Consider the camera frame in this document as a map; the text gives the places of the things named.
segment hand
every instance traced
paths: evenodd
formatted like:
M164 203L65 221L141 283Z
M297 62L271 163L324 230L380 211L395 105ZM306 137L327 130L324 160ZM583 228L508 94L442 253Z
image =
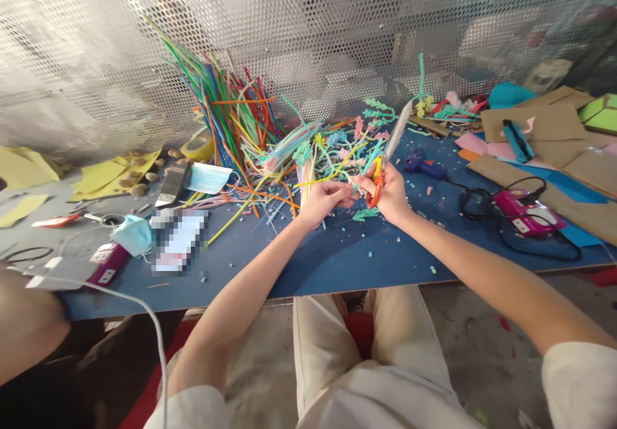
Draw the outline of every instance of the hand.
M357 175L355 177L360 188L371 193L373 196L377 187L369 177L372 177L375 173L376 166L377 164L373 163L366 176ZM409 204L405 195L405 181L400 172L390 162L386 164L384 172L386 176L377 207L388 222L398 225L399 221L409 214Z
M318 182L312 185L300 216L296 221L306 224L308 230L314 230L330 214L334 206L352 207L355 202L353 186L343 182Z

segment white shirt sleeve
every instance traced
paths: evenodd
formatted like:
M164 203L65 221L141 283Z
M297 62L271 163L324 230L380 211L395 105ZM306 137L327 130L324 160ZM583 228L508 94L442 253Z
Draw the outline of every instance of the white shirt sleeve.
M159 405L144 429L162 429L163 406ZM212 386L184 389L167 402L167 429L227 429L229 415L225 400Z
M542 384L555 429L617 428L617 350L557 344L544 357Z

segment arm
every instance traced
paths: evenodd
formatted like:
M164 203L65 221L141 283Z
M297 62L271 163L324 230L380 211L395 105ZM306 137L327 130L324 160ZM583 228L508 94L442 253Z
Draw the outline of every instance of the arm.
M170 377L168 398L198 385L224 393L230 352L255 320L281 271L334 206L353 206L352 195L348 184L313 185L298 218L221 290L199 319Z
M373 182L359 177L367 191ZM544 356L560 342L591 342L617 349L617 342L574 304L529 270L424 220L407 205L401 174L386 168L378 207L384 217L424 246L463 283L512 319Z
M70 330L58 299L27 282L0 261L0 385L54 352Z

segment forearm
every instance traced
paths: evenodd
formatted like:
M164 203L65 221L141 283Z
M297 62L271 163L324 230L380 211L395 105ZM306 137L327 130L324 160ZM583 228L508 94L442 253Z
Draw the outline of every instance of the forearm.
M308 233L297 219L290 223L216 296L200 318L170 378L168 395L196 385L224 392L232 348L255 320L265 298Z
M525 331L545 354L559 342L617 342L529 270L424 220L412 211L400 228L436 256L469 288Z

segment floor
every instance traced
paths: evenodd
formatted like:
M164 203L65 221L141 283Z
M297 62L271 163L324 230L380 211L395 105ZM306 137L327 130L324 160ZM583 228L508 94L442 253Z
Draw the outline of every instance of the floor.
M617 337L617 286L575 277L548 281ZM467 411L488 427L520 428L519 413L552 428L542 391L542 359L516 325L460 286L422 290L442 343L452 385ZM230 367L232 428L293 428L296 412L291 305L262 309Z

